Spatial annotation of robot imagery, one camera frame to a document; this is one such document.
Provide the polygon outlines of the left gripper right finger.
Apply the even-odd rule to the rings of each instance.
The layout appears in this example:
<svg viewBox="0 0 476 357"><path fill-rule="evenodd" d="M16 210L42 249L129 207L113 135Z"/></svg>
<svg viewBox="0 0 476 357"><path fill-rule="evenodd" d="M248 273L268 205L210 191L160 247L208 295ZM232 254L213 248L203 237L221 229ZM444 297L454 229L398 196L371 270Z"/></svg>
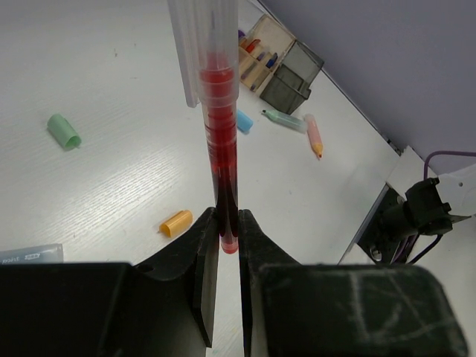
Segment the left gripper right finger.
<svg viewBox="0 0 476 357"><path fill-rule="evenodd" d="M241 210L246 356L466 356L443 286L409 265L302 265Z"/></svg>

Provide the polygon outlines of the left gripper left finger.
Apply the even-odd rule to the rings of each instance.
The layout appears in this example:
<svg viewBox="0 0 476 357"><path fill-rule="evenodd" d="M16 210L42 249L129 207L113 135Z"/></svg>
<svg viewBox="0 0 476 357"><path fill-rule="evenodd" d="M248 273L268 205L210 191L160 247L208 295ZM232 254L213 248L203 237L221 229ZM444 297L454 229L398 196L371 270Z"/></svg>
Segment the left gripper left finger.
<svg viewBox="0 0 476 357"><path fill-rule="evenodd" d="M216 211L137 265L1 267L3 356L204 356L213 340Z"/></svg>

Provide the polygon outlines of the light blue highlighter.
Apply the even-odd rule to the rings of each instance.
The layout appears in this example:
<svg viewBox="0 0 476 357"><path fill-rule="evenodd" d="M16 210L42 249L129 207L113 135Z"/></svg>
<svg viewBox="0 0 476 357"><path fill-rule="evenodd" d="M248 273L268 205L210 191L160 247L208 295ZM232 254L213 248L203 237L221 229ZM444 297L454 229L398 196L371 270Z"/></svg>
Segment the light blue highlighter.
<svg viewBox="0 0 476 357"><path fill-rule="evenodd" d="M0 263L2 265L62 263L63 259L62 244L50 244L2 251Z"/></svg>

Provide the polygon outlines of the pink orange highlighter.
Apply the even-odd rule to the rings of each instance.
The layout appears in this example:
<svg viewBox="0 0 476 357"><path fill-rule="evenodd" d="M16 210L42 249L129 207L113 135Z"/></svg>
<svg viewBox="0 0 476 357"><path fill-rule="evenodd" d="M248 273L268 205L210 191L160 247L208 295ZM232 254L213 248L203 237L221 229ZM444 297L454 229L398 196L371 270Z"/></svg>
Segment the pink orange highlighter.
<svg viewBox="0 0 476 357"><path fill-rule="evenodd" d="M304 121L307 124L307 135L312 151L317 155L318 159L321 159L323 157L324 145L315 117L311 114L306 114L304 115Z"/></svg>

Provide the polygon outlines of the red pen with clip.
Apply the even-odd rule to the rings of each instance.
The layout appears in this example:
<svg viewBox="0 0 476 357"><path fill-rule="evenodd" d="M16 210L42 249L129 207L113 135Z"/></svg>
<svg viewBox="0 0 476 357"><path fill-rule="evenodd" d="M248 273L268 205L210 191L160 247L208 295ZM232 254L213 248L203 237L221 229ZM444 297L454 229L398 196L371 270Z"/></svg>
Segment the red pen with clip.
<svg viewBox="0 0 476 357"><path fill-rule="evenodd" d="M201 106L222 250L238 249L237 1L169 1L184 95Z"/></svg>

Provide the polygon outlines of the purple gel pen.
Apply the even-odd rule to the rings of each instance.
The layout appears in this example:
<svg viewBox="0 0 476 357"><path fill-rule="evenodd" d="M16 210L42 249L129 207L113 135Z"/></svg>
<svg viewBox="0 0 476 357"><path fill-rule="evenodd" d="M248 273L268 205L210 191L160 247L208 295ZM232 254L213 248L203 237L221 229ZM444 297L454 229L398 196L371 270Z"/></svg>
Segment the purple gel pen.
<svg viewBox="0 0 476 357"><path fill-rule="evenodd" d="M259 53L248 54L241 66L241 75L240 80L245 84L251 91L255 90L258 76L262 72L261 62L266 58L267 52L261 51Z"/></svg>

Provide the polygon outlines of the red gel pen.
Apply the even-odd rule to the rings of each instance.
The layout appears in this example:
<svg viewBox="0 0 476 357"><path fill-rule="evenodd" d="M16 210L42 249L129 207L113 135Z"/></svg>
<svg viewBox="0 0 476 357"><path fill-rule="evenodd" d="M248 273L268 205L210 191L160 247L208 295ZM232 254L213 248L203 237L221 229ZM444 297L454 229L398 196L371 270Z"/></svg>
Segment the red gel pen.
<svg viewBox="0 0 476 357"><path fill-rule="evenodd" d="M253 39L251 40L248 45L245 47L245 50L247 53L252 53L254 51L254 49L260 44L260 40L259 39Z"/></svg>

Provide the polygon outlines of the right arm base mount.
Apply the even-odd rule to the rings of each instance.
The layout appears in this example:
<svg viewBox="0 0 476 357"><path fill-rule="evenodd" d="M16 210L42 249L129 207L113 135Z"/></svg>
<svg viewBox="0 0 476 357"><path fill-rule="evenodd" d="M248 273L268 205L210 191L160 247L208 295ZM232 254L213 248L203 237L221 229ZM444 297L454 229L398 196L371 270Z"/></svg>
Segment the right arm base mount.
<svg viewBox="0 0 476 357"><path fill-rule="evenodd" d="M455 224L475 216L475 166L436 175L430 162L440 156L474 158L475 153L437 150L421 158L406 147L340 263L357 254L366 263L414 264L436 245L410 258L419 237L440 241Z"/></svg>

